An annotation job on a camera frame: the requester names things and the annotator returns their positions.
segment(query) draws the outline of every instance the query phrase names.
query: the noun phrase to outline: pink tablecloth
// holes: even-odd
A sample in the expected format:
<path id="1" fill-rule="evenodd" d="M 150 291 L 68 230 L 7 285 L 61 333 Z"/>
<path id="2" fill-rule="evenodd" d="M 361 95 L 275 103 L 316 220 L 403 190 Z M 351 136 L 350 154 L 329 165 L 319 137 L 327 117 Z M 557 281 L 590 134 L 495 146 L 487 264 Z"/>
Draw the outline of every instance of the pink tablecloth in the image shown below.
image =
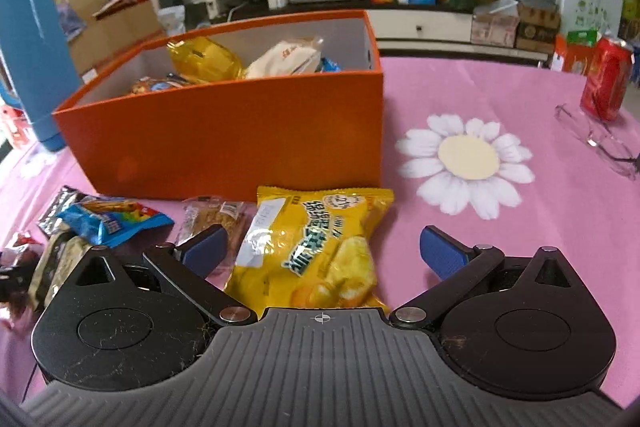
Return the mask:
<path id="1" fill-rule="evenodd" d="M 558 103 L 577 102 L 583 77 L 463 60 L 387 58 L 383 66 L 384 182 L 397 202 L 372 240 L 380 296 L 394 308 L 437 283 L 418 251 L 425 225 L 507 255 L 531 256 L 541 245 L 555 245 L 613 325 L 618 350 L 603 390 L 627 405 L 640 394 L 640 180 L 615 174 L 554 119 Z M 638 122 L 623 113 L 614 129 L 640 152 Z M 466 182 L 429 157 L 434 140 L 461 131 L 498 150 L 499 175 Z M 34 218 L 60 185 L 92 190 L 68 151 L 36 177 L 21 177 L 46 159 L 32 156 L 26 168 L 26 159 L 15 155 L 0 168 L 6 216 L 0 242 L 14 230 L 34 231 Z M 152 206 L 181 219 L 177 202 Z M 0 386 L 20 400 L 33 368 L 28 338 L 0 331 L 0 357 L 14 353 L 22 358 L 0 364 Z"/>

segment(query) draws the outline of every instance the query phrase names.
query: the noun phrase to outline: drawer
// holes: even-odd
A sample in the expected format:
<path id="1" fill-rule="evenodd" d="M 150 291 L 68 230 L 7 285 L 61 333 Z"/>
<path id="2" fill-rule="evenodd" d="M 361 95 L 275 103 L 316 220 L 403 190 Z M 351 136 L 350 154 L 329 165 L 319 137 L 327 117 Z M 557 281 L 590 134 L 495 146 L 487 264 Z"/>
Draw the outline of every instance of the drawer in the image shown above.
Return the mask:
<path id="1" fill-rule="evenodd" d="M 471 41 L 471 19 L 466 13 L 427 10 L 367 10 L 377 39 Z"/>

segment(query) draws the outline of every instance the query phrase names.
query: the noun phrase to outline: yellow wrapper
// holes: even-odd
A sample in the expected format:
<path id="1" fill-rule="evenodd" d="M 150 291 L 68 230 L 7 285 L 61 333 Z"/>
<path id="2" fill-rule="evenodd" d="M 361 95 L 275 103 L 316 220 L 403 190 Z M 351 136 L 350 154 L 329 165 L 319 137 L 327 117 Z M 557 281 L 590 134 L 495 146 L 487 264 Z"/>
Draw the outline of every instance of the yellow wrapper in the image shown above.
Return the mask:
<path id="1" fill-rule="evenodd" d="M 394 201 L 384 188 L 299 192 L 259 187 L 258 211 L 225 292 L 258 317 L 267 307 L 388 309 L 367 239 Z"/>

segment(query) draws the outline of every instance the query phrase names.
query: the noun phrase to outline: daisy pattern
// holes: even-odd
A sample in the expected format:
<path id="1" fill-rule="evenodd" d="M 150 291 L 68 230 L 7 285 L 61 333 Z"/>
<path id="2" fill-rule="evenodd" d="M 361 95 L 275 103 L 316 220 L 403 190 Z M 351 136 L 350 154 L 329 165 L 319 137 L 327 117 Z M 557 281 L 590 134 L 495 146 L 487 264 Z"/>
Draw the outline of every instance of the daisy pattern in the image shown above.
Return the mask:
<path id="1" fill-rule="evenodd" d="M 405 178 L 431 176 L 418 196 L 451 216 L 471 203 L 482 219 L 497 219 L 500 205 L 518 206 L 522 199 L 510 183 L 531 183 L 535 176 L 522 162 L 532 157 L 513 134 L 500 134 L 500 124 L 456 114 L 432 114 L 428 129 L 411 129 L 396 142 L 402 154 L 413 156 L 401 166 Z"/>

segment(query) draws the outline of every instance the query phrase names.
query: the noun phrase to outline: open box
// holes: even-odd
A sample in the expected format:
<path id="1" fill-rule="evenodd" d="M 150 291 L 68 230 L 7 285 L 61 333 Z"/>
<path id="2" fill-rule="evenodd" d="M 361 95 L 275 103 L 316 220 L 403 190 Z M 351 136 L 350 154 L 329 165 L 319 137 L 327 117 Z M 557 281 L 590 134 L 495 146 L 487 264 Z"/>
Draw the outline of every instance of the open box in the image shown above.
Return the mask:
<path id="1" fill-rule="evenodd" d="M 233 80 L 129 95 L 175 72 L 169 40 L 207 36 L 247 66 L 285 38 L 321 37 L 340 73 Z M 363 10 L 223 24 L 121 55 L 54 113 L 96 190 L 255 201 L 259 185 L 299 190 L 380 185 L 383 73 Z"/>

